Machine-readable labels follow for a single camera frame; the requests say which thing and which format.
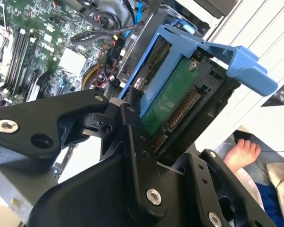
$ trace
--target black mounting arm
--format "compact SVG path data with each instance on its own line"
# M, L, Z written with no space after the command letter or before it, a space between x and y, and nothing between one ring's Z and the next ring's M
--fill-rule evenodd
M1 108L0 166L46 174L89 136L102 161L48 190L29 227L275 227L213 151L157 163L135 109L93 90Z

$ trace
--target black plastic bracket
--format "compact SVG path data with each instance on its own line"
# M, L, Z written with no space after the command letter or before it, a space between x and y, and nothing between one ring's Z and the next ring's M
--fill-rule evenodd
M234 226L264 227L273 222L261 209L223 160L212 150L204 150L200 158L207 164L223 215Z
M14 133L0 132L0 165L28 173L47 171L74 123L107 106L104 96L84 90L0 108L0 120L11 120L18 126Z
M191 153L184 153L173 165L185 173L188 212L191 225L212 226L209 214L215 214L221 227L226 227L207 163Z

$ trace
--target chip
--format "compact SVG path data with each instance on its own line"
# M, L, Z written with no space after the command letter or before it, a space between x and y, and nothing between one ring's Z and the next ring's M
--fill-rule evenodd
M78 28L78 25L76 25L76 24L74 24L74 23L72 23L71 26L70 26L70 29L71 29L72 31L76 31L77 28Z
M44 8L44 9L47 9L48 8L48 1L47 0L41 0L41 7Z
M50 43L50 42L52 41L52 38L53 38L53 37L52 37L51 35L46 34L46 33L44 34L44 40L45 40L45 41L47 41L47 42Z

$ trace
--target silver screw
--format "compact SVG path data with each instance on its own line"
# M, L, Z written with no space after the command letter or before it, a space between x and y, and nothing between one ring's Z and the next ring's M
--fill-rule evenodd
M196 61L193 61L190 66L189 66L189 71L194 71L196 68L197 68L197 62Z
M162 203L161 195L156 189L148 189L146 191L146 197L148 201L151 202L153 205L159 206Z
M12 120L0 120L0 132L5 134L15 133L19 129L19 125Z
M131 112L134 112L134 109L131 106L128 106L127 109Z
M213 157L213 158L217 157L216 154L213 153L212 151L210 151L209 154L210 154L210 156Z
M215 213L209 212L208 218L214 227L222 227L222 222Z
M95 98L96 98L97 100L99 100L99 101L103 101L103 98L100 97L100 96L95 96Z

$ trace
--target green circuit board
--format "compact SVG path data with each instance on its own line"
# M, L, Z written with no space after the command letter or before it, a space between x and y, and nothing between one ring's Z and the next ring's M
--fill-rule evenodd
M86 58L82 69L84 71L97 62L103 41L99 40L90 45L74 46L71 37L93 29L93 26L85 20L69 22L63 18L77 20L82 17L72 5L62 4L59 8L53 6L51 0L0 0L0 24L4 25L4 13L6 25L15 28L19 26L26 32L33 31L38 37L38 46L35 52L32 67L42 68L43 71L51 71L53 91L49 96L54 96L59 88L66 83L73 87L80 87L79 77L67 78L59 68L60 60L65 49L80 54Z
M175 111L176 104L187 95L199 69L189 71L191 59L182 58L170 75L169 79L152 102L144 116L141 118L143 128L150 136L153 136L157 129L164 124Z

